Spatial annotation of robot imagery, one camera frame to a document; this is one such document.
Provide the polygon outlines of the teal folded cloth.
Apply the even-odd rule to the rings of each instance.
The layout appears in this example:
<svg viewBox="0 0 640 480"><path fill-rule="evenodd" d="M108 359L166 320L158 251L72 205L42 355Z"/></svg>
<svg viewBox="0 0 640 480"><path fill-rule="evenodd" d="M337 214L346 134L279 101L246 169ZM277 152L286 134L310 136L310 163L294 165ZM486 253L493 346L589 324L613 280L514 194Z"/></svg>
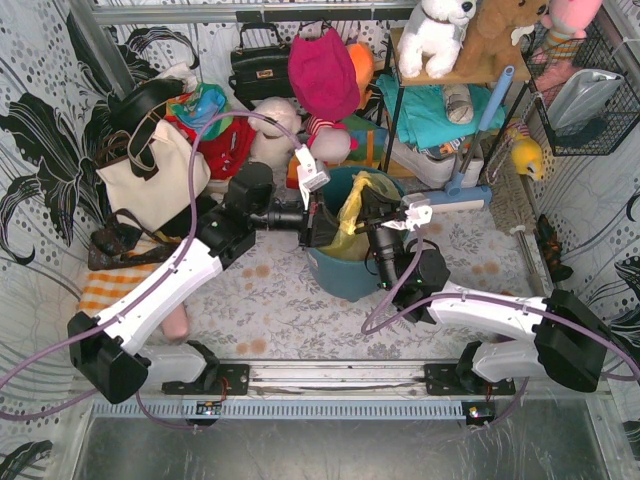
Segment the teal folded cloth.
<svg viewBox="0 0 640 480"><path fill-rule="evenodd" d="M439 85L406 87L395 122L395 141L425 150L478 130L479 120L491 97L488 89L469 86L474 117L469 124L458 125L446 116Z"/></svg>

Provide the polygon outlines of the black orange patterned cloth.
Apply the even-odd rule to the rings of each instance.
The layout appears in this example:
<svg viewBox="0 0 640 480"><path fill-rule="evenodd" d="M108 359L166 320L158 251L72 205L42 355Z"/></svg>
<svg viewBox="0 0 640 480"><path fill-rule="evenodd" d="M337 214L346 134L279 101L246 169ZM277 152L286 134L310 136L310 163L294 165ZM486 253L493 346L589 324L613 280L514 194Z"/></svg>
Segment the black orange patterned cloth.
<svg viewBox="0 0 640 480"><path fill-rule="evenodd" d="M569 279L574 270L562 262L562 246L557 232L544 214L541 214L536 221L535 236L552 282L558 283Z"/></svg>

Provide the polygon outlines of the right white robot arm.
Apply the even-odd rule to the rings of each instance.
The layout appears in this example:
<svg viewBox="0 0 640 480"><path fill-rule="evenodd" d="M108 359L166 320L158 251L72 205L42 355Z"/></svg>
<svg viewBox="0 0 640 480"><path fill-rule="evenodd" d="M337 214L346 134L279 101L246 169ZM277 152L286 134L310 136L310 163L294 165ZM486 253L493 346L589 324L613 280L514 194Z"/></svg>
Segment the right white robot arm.
<svg viewBox="0 0 640 480"><path fill-rule="evenodd" d="M398 317L414 322L466 325L501 336L498 343L465 347L456 376L468 391L511 377L548 377L583 393L597 389L608 330L573 293L556 289L548 297L518 298L457 285L439 247L422 235L432 216L427 201L393 199L369 185L360 196L357 230L368 238L387 292L362 324L362 334L393 323L381 315L394 306Z"/></svg>

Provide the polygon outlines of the teal plastic trash bin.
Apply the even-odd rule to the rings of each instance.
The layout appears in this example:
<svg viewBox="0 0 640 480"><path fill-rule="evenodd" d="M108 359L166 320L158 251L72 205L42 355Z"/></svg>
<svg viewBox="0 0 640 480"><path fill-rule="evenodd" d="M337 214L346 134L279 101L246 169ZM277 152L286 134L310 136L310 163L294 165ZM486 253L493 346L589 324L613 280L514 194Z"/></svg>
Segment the teal plastic trash bin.
<svg viewBox="0 0 640 480"><path fill-rule="evenodd" d="M353 178L365 171L369 174L381 174L389 180L394 189L403 196L404 188L391 176L376 168L361 166L340 166L330 170L331 180L322 189L326 208L334 216L338 216L339 210L346 201L352 190ZM379 276L375 261L372 256L364 261L364 255L368 249L368 239L366 235L359 235L362 238L364 251L357 261L337 259L326 255L319 249L308 248L306 257L314 280L328 294L356 302L379 289Z"/></svg>

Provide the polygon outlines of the white plush lamb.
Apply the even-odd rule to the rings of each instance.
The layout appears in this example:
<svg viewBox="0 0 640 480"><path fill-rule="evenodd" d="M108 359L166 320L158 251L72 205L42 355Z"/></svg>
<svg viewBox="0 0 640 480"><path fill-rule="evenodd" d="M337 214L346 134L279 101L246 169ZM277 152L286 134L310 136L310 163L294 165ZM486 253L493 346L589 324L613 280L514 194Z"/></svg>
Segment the white plush lamb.
<svg viewBox="0 0 640 480"><path fill-rule="evenodd" d="M301 130L301 116L289 99L267 98L254 109L254 112L275 120L294 134ZM248 124L256 132L250 149L250 159L269 165L272 169L286 167L294 150L294 144L289 137L276 126L261 119L250 117Z"/></svg>

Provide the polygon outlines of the white plush dog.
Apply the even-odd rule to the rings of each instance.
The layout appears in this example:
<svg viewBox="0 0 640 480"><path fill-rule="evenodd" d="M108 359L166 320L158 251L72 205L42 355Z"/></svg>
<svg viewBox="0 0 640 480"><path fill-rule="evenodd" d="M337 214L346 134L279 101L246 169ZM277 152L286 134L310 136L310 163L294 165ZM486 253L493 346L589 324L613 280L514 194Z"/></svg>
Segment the white plush dog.
<svg viewBox="0 0 640 480"><path fill-rule="evenodd" d="M421 0L414 7L398 43L398 70L404 79L425 73L432 79L449 74L456 63L474 0Z"/></svg>

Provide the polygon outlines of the pink plush toy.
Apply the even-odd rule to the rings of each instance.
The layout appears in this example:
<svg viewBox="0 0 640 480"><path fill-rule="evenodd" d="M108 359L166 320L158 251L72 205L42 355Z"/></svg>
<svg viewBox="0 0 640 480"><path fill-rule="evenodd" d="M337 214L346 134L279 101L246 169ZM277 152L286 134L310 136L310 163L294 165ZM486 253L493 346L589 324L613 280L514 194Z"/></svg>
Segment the pink plush toy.
<svg viewBox="0 0 640 480"><path fill-rule="evenodd" d="M547 31L531 57L534 65L543 66L543 72L535 79L538 91L557 87L578 71L573 60L587 37L586 28L602 3L602 0L553 0L549 3L549 11L541 19Z"/></svg>

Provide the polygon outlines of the cream canvas tote bag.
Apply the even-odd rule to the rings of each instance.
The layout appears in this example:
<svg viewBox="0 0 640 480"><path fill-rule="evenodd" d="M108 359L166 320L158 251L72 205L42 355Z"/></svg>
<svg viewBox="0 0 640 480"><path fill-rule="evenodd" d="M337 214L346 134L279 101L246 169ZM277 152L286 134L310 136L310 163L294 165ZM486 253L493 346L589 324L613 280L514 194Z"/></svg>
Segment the cream canvas tote bag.
<svg viewBox="0 0 640 480"><path fill-rule="evenodd" d="M97 173L106 185L111 209L127 209L145 228L155 231L190 204L189 162L194 162L195 195L207 186L210 170L203 155L194 152L182 133L165 120L156 124L150 150L156 165L150 176L136 176L128 159L109 162Z"/></svg>

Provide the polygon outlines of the orange plush toy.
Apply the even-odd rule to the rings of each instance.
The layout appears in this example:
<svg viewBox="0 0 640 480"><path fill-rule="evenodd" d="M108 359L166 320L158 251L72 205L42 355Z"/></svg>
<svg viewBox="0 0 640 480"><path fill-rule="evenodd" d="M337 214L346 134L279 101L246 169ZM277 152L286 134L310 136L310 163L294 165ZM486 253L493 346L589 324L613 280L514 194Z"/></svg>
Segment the orange plush toy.
<svg viewBox="0 0 640 480"><path fill-rule="evenodd" d="M364 43L349 44L347 51L354 66L359 92L364 95L374 75L373 53L369 46Z"/></svg>

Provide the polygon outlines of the pink faced striped doll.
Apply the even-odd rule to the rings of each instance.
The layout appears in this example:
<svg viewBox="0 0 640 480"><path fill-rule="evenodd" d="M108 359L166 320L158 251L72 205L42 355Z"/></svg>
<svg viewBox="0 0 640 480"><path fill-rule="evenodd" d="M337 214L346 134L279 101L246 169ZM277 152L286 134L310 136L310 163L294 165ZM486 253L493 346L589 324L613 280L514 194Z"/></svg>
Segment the pink faced striped doll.
<svg viewBox="0 0 640 480"><path fill-rule="evenodd" d="M328 165L343 163L359 147L359 142L341 122L310 116L306 131L309 134L307 145L311 154L316 160Z"/></svg>

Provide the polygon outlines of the red folded clothes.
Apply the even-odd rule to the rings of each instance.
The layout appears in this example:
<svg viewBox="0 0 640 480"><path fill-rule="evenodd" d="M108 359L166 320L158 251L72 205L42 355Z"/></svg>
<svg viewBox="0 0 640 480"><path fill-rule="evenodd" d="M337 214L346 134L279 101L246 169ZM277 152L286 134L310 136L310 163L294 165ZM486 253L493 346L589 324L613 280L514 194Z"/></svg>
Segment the red folded clothes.
<svg viewBox="0 0 640 480"><path fill-rule="evenodd" d="M200 152L210 170L212 180L227 180L233 177L249 157L256 136L245 117L236 117L215 139L201 140Z"/></svg>

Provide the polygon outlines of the colourful rainbow cloth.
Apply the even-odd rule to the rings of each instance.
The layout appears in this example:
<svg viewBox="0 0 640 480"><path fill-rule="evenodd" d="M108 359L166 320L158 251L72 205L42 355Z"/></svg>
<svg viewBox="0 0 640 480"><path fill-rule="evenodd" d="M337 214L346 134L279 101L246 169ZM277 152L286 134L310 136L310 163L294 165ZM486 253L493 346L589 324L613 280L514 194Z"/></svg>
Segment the colourful rainbow cloth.
<svg viewBox="0 0 640 480"><path fill-rule="evenodd" d="M199 83L193 92L167 102L164 119L179 129L192 143L213 116L228 111L229 103L220 86Z"/></svg>

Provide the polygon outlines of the black leather handbag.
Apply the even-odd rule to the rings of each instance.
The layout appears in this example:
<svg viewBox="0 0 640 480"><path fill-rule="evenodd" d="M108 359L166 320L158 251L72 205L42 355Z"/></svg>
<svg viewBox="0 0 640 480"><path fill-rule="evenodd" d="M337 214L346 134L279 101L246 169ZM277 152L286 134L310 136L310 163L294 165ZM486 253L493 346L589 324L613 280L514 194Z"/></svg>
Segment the black leather handbag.
<svg viewBox="0 0 640 480"><path fill-rule="evenodd" d="M244 33L249 30L270 30L275 35L274 44L246 48ZM246 23L240 29L239 46L230 53L232 75L228 84L235 98L249 110L253 101L271 97L291 99L295 96L288 74L290 46L286 44L277 27L268 22Z"/></svg>

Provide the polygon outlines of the magenta felt hat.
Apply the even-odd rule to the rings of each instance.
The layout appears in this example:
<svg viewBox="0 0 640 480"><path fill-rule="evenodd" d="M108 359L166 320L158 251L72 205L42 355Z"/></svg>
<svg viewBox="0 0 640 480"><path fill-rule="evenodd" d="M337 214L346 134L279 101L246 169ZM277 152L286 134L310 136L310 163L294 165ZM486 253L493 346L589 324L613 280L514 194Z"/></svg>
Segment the magenta felt hat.
<svg viewBox="0 0 640 480"><path fill-rule="evenodd" d="M340 121L359 105L354 65L334 28L317 39L294 38L288 76L300 105L322 120Z"/></svg>

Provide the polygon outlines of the yellow plastic trash bag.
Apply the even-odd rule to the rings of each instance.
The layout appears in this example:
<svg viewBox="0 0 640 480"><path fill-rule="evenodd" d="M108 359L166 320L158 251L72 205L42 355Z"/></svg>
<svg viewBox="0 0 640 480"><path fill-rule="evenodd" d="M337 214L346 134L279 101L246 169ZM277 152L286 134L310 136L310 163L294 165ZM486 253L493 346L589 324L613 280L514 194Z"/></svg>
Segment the yellow plastic trash bag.
<svg viewBox="0 0 640 480"><path fill-rule="evenodd" d="M401 193L391 178L378 170L360 167L337 167L331 170L331 180L323 188L326 205L338 221L338 230L328 246L319 251L329 257L344 261L363 261L369 249L365 233L356 234L359 224L365 187L392 200L399 200Z"/></svg>

